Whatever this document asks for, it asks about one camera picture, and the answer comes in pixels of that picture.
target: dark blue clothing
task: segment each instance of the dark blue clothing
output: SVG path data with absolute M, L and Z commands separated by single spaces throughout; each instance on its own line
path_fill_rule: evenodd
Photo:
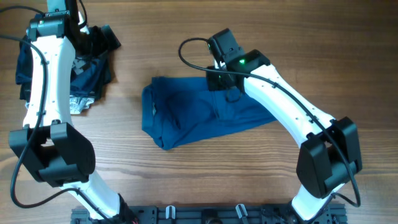
M 239 90 L 208 91 L 206 78 L 152 78 L 142 92 L 142 130 L 162 149 L 232 134 L 275 121 Z
M 15 82 L 21 85 L 32 82 L 33 55 L 29 45 L 20 43 L 19 48 Z
M 88 68 L 79 75 L 71 75 L 70 94 L 73 96 L 87 97 L 97 85 L 104 68 L 109 71 L 108 59 L 93 59 L 89 62 Z

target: wire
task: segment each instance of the wire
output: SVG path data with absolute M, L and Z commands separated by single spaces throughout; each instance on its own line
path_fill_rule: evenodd
M 29 6 L 10 6 L 10 7 L 4 7 L 4 8 L 2 8 L 2 9 L 0 9 L 0 13 L 5 12 L 5 11 L 8 11 L 8 10 L 10 10 L 10 9 L 27 9 L 27 10 L 31 10 L 31 11 L 37 12 L 37 13 L 39 13 L 39 14 L 41 14 L 41 15 L 44 15 L 44 12 L 42 12 L 42 11 L 40 11 L 40 10 L 38 10 L 38 9 L 29 7 Z
M 20 203 L 20 201 L 18 201 L 17 196 L 16 196 L 16 191 L 15 191 L 18 172 L 19 172 L 19 169 L 21 168 L 21 165 L 22 165 L 22 163 L 23 163 L 23 161 L 25 159 L 27 151 L 29 150 L 29 148 L 31 147 L 32 143 L 36 139 L 37 130 L 40 127 L 40 124 L 42 122 L 43 115 L 44 115 L 44 106 L 45 106 L 44 104 L 45 104 L 45 96 L 46 96 L 46 92 L 47 92 L 46 86 L 47 86 L 47 79 L 48 79 L 47 78 L 48 77 L 47 61 L 46 61 L 46 59 L 44 57 L 44 54 L 35 45 L 33 45 L 32 43 L 30 43 L 30 42 L 28 42 L 26 40 L 23 40 L 23 39 L 20 39 L 20 38 L 17 38 L 17 37 L 13 37 L 13 36 L 9 36 L 9 35 L 0 35 L 0 38 L 7 39 L 7 40 L 15 40 L 15 41 L 19 41 L 19 42 L 22 42 L 24 44 L 29 45 L 32 49 L 34 49 L 37 52 L 37 54 L 39 55 L 39 57 L 40 57 L 40 59 L 42 61 L 42 66 L 43 66 L 43 85 L 42 85 L 42 95 L 40 97 L 39 114 L 38 114 L 38 117 L 37 117 L 36 124 L 35 124 L 35 126 L 33 128 L 32 134 L 30 134 L 29 139 L 27 141 L 27 144 L 25 145 L 25 148 L 22 150 L 22 153 L 19 156 L 18 162 L 17 162 L 17 164 L 15 166 L 15 169 L 14 169 L 14 172 L 12 174 L 11 186 L 10 186 L 10 194 L 11 194 L 12 202 L 14 202 L 14 204 L 16 204 L 20 208 L 34 208 L 34 207 L 41 206 L 41 205 L 53 200 L 54 198 L 58 197 L 59 195 L 65 193 L 65 192 L 73 191 L 73 192 L 76 192 L 76 194 L 78 194 L 79 196 L 81 196 L 82 199 L 85 202 L 87 202 L 87 204 L 95 212 L 97 212 L 99 215 L 101 215 L 101 217 L 103 217 L 107 222 L 111 223 L 111 221 L 99 210 L 99 208 L 96 208 L 94 206 L 94 204 L 90 200 L 88 200 L 88 198 L 84 194 L 82 194 L 80 189 L 74 189 L 74 188 L 64 189 L 64 190 L 61 190 L 61 191 L 53 194 L 52 196 L 50 196 L 48 198 L 42 200 L 41 202 L 33 203 L 33 204 L 30 204 L 30 205 L 24 205 L 24 204 Z
M 80 4 L 81 4 L 81 7 L 83 8 L 83 12 L 85 13 L 85 21 L 82 24 L 79 25 L 79 29 L 81 29 L 81 28 L 83 28 L 83 27 L 85 27 L 87 25 L 87 12 L 86 12 L 86 7 L 83 4 L 83 2 L 81 0 L 79 0 L 79 1 L 80 1 Z
M 180 57 L 181 61 L 182 61 L 183 63 L 185 63 L 186 65 L 188 65 L 189 67 L 195 68 L 195 69 L 198 69 L 198 70 L 202 70 L 202 71 L 206 71 L 206 72 L 215 72 L 215 73 L 220 73 L 220 74 L 222 73 L 222 74 L 241 75 L 241 76 L 244 76 L 244 77 L 258 78 L 258 79 L 260 79 L 260 80 L 262 80 L 262 81 L 264 81 L 264 82 L 270 83 L 272 86 L 274 86 L 274 87 L 279 88 L 280 90 L 282 90 L 282 92 L 284 92 L 287 96 L 289 96 L 293 101 L 296 102 L 296 104 L 299 105 L 299 107 L 301 107 L 301 109 L 304 110 L 304 112 L 311 118 L 311 120 L 312 120 L 313 122 L 315 122 L 315 124 L 317 124 L 317 126 L 322 130 L 322 133 L 323 133 L 323 134 L 326 136 L 326 138 L 329 140 L 330 144 L 332 144 L 332 145 L 335 147 L 335 149 L 336 149 L 336 151 L 337 151 L 337 153 L 338 153 L 340 159 L 343 161 L 343 163 L 344 163 L 344 165 L 345 165 L 345 167 L 346 167 L 346 170 L 347 170 L 349 179 L 350 179 L 350 181 L 351 181 L 351 183 L 352 183 L 352 185 L 353 185 L 353 190 L 354 190 L 354 193 L 355 193 L 356 203 L 353 202 L 352 200 L 350 200 L 348 197 L 346 197 L 346 196 L 344 196 L 344 195 L 341 195 L 341 194 L 339 194 L 339 193 L 332 193 L 331 196 L 332 196 L 332 197 L 336 197 L 336 196 L 341 197 L 343 200 L 347 201 L 350 205 L 352 205 L 352 206 L 354 206 L 354 207 L 356 207 L 356 208 L 360 207 L 360 206 L 361 206 L 361 196 L 360 196 L 360 194 L 359 194 L 358 185 L 357 185 L 356 180 L 355 180 L 355 178 L 354 178 L 353 171 L 352 171 L 351 168 L 349 167 L 348 161 L 347 161 L 347 159 L 345 158 L 345 156 L 344 156 L 344 154 L 343 154 L 343 151 L 340 149 L 340 147 L 338 146 L 337 142 L 330 136 L 330 134 L 328 133 L 328 131 L 326 130 L 326 128 L 319 122 L 319 120 L 317 119 L 317 117 L 314 116 L 314 115 L 311 113 L 311 111 L 308 110 L 308 109 L 303 105 L 303 103 L 300 102 L 299 99 L 297 99 L 293 94 L 291 94 L 291 92 L 289 92 L 288 90 L 286 90 L 284 87 L 280 86 L 277 82 L 273 82 L 272 80 L 269 80 L 269 79 L 264 78 L 264 77 L 262 77 L 262 76 L 255 75 L 255 74 L 251 74 L 251 73 L 242 73 L 242 72 L 230 72 L 230 71 L 214 70 L 214 69 L 209 69 L 209 68 L 204 68 L 204 67 L 200 67 L 200 66 L 197 66 L 197 65 L 193 65 L 193 64 L 187 62 L 187 61 L 182 57 L 181 49 L 182 49 L 182 47 L 183 47 L 187 42 L 191 42 L 191 41 L 194 41 L 194 40 L 202 40 L 202 41 L 205 41 L 205 42 L 208 44 L 208 40 L 205 39 L 205 38 L 201 38 L 201 37 L 195 37 L 195 38 L 187 39 L 187 40 L 184 40 L 184 41 L 180 44 L 180 47 L 178 48 L 178 56 Z

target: wood grain surface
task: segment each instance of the wood grain surface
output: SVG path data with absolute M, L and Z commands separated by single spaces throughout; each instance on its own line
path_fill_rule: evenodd
M 141 91 L 151 77 L 204 77 L 177 56 L 181 41 L 229 27 L 246 51 L 266 54 L 304 97 L 359 128 L 363 205 L 347 205 L 350 223 L 398 220 L 398 2 L 85 0 L 91 26 L 109 24 L 122 47 L 106 96 L 73 117 L 94 145 L 96 168 L 129 205 L 235 205 L 288 202 L 298 191 L 298 147 L 278 123 L 163 151 L 141 131 Z M 44 0 L 2 0 L 46 11 Z M 22 37 L 33 12 L 0 15 L 0 33 Z M 26 114 L 15 85 L 18 43 L 0 40 L 0 223 L 69 223 L 79 203 L 68 194 L 17 208 L 9 184 L 17 158 L 9 131 Z M 184 48 L 192 63 L 211 63 L 203 43 Z M 17 195 L 37 202 L 58 191 L 22 168 Z M 342 192 L 354 198 L 350 184 Z

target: black mounting rail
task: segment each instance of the black mounting rail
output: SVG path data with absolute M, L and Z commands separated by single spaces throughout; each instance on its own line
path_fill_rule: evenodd
M 139 224 L 286 224 L 282 217 L 289 204 L 243 206 L 238 215 L 237 207 L 173 207 L 131 206 Z M 71 224 L 92 224 L 86 209 L 72 210 Z M 345 205 L 330 204 L 313 224 L 347 224 Z

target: black cable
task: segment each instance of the black cable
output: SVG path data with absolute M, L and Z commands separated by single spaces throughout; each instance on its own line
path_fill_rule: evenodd
M 5 12 L 5 11 L 8 11 L 8 10 L 10 10 L 10 9 L 27 9 L 27 10 L 31 10 L 31 11 L 37 12 L 37 13 L 39 13 L 39 14 L 41 14 L 41 15 L 44 15 L 44 12 L 42 12 L 42 11 L 40 11 L 40 10 L 38 10 L 38 9 L 35 9 L 35 8 L 33 8 L 33 7 L 29 7 L 29 6 L 10 6 L 10 7 L 4 7 L 4 8 L 2 8 L 2 9 L 0 9 L 0 13 Z
M 182 49 L 182 47 L 183 47 L 187 42 L 194 41 L 194 40 L 202 40 L 202 41 L 205 41 L 205 42 L 208 44 L 208 40 L 205 39 L 205 38 L 201 38 L 201 37 L 196 37 L 196 38 L 187 39 L 187 40 L 184 40 L 184 41 L 181 43 L 180 47 L 178 48 L 178 56 L 180 57 L 181 61 L 182 61 L 183 63 L 185 63 L 186 65 L 188 65 L 189 67 L 195 68 L 195 69 L 198 69 L 198 70 L 202 70 L 202 71 L 205 71 L 205 72 L 214 72 L 214 73 L 222 73 L 222 74 L 230 74 L 230 75 L 241 75 L 241 76 L 244 76 L 244 77 L 258 78 L 258 79 L 260 79 L 260 80 L 262 80 L 262 81 L 264 81 L 264 82 L 270 83 L 272 86 L 274 86 L 274 87 L 276 87 L 276 88 L 279 88 L 280 90 L 282 90 L 282 92 L 284 92 L 287 96 L 289 96 L 293 101 L 295 101 L 296 104 L 298 104 L 299 107 L 301 107 L 301 109 L 304 110 L 304 112 L 311 118 L 311 120 L 312 120 L 313 122 L 315 122 L 315 124 L 317 124 L 317 126 L 322 130 L 322 133 L 323 133 L 323 134 L 326 136 L 326 138 L 329 140 L 330 144 L 332 144 L 332 145 L 335 147 L 335 149 L 336 149 L 336 151 L 337 151 L 337 153 L 338 153 L 340 159 L 343 161 L 343 163 L 344 163 L 344 165 L 345 165 L 345 167 L 346 167 L 346 170 L 347 170 L 349 179 L 350 179 L 350 181 L 351 181 L 351 183 L 352 183 L 352 185 L 353 185 L 353 190 L 354 190 L 354 193 L 355 193 L 356 203 L 353 202 L 352 200 L 350 200 L 348 197 L 346 197 L 346 196 L 344 196 L 344 195 L 341 195 L 341 194 L 339 194 L 339 193 L 332 193 L 331 196 L 332 196 L 332 197 L 339 196 L 339 197 L 341 197 L 343 200 L 347 201 L 349 204 L 351 204 L 352 206 L 354 206 L 354 207 L 356 207 L 356 208 L 358 208 L 359 206 L 361 206 L 361 196 L 360 196 L 360 194 L 359 194 L 358 185 L 357 185 L 356 180 L 355 180 L 355 178 L 354 178 L 353 171 L 351 170 L 351 168 L 349 168 L 348 161 L 347 161 L 347 159 L 345 158 L 345 156 L 344 156 L 344 154 L 343 154 L 343 151 L 340 149 L 340 147 L 338 146 L 337 142 L 330 136 L 330 134 L 329 134 L 328 131 L 325 129 L 325 127 L 323 127 L 323 125 L 319 122 L 319 120 L 317 119 L 317 117 L 314 116 L 314 115 L 311 113 L 311 111 L 308 110 L 308 109 L 300 102 L 299 99 L 297 99 L 293 94 L 291 94 L 291 92 L 289 92 L 288 90 L 286 90 L 284 87 L 280 86 L 277 82 L 273 82 L 273 81 L 271 81 L 271 80 L 269 80 L 269 79 L 266 79 L 266 78 L 264 78 L 264 77 L 262 77 L 262 76 L 259 76 L 259 75 L 255 75 L 255 74 L 251 74 L 251 73 L 242 73 L 242 72 L 229 72 L 229 71 L 222 71 L 222 70 L 213 70 L 213 69 L 203 68 L 203 67 L 200 67 L 200 66 L 197 66 L 197 65 L 193 65 L 193 64 L 187 62 L 187 61 L 182 57 L 181 49 Z
M 87 12 L 86 12 L 86 7 L 83 4 L 83 2 L 81 0 L 79 0 L 79 1 L 80 1 L 80 4 L 81 4 L 81 7 L 83 8 L 83 12 L 85 13 L 85 21 L 82 24 L 79 25 L 79 29 L 81 29 L 81 28 L 83 28 L 83 27 L 85 27 L 87 25 Z
M 344 199 L 346 202 L 348 202 L 350 205 L 352 205 L 352 206 L 355 207 L 354 202 L 351 201 L 348 197 L 346 197 L 346 196 L 344 196 L 344 195 L 342 195 L 342 194 L 340 194 L 340 193 L 332 193 L 332 194 L 331 194 L 331 197 L 328 198 L 328 200 L 327 200 L 326 203 L 322 206 L 322 208 L 319 209 L 319 211 L 317 212 L 317 214 L 315 214 L 315 215 L 313 216 L 313 218 L 310 219 L 310 220 L 308 221 L 307 224 L 312 224 L 320 215 L 322 215 L 322 213 L 325 211 L 326 207 L 330 204 L 331 200 L 332 200 L 333 198 L 336 198 L 336 196 L 341 197 L 341 198 Z
M 101 217 L 103 217 L 106 221 L 110 222 L 110 220 L 99 210 L 99 208 L 96 208 L 94 206 L 94 204 L 90 200 L 88 200 L 88 198 L 84 194 L 82 194 L 82 192 L 79 189 L 74 189 L 74 188 L 64 189 L 64 190 L 61 190 L 61 191 L 53 194 L 52 196 L 50 196 L 48 198 L 42 200 L 41 202 L 33 203 L 33 204 L 30 204 L 30 205 L 24 205 L 24 204 L 22 204 L 22 203 L 20 203 L 18 201 L 17 196 L 16 196 L 16 191 L 15 191 L 18 172 L 19 172 L 19 169 L 21 168 L 21 165 L 22 165 L 22 163 L 24 161 L 24 158 L 26 156 L 27 151 L 29 150 L 29 148 L 31 147 L 32 143 L 36 139 L 37 130 L 40 127 L 40 124 L 42 122 L 43 115 L 44 115 L 45 96 L 46 96 L 46 92 L 47 92 L 46 86 L 47 86 L 47 79 L 48 79 L 47 78 L 48 77 L 47 61 L 46 61 L 46 59 L 44 57 L 44 54 L 35 45 L 33 45 L 32 43 L 30 43 L 30 42 L 28 42 L 26 40 L 23 40 L 23 39 L 20 39 L 20 38 L 17 38 L 17 37 L 13 37 L 13 36 L 9 36 L 9 35 L 0 35 L 0 38 L 7 39 L 7 40 L 15 40 L 15 41 L 19 41 L 19 42 L 22 42 L 24 44 L 29 45 L 32 49 L 34 49 L 37 52 L 37 54 L 39 55 L 39 57 L 40 57 L 40 59 L 42 61 L 42 66 L 43 66 L 43 85 L 42 85 L 42 95 L 40 97 L 39 115 L 37 117 L 37 121 L 36 121 L 36 124 L 35 124 L 35 126 L 33 128 L 32 134 L 30 134 L 29 139 L 27 141 L 27 144 L 25 145 L 25 148 L 22 150 L 22 153 L 19 156 L 18 162 L 17 162 L 17 164 L 15 166 L 15 169 L 14 169 L 14 172 L 12 174 L 11 186 L 10 186 L 10 194 L 11 194 L 12 202 L 14 202 L 14 204 L 16 204 L 20 208 L 34 208 L 34 207 L 41 206 L 41 205 L 53 200 L 54 198 L 58 197 L 59 195 L 65 193 L 65 192 L 74 191 L 74 192 L 76 192 L 76 194 L 81 196 L 82 199 L 85 202 L 87 202 L 87 204 L 95 212 L 97 212 L 99 215 L 101 215 Z

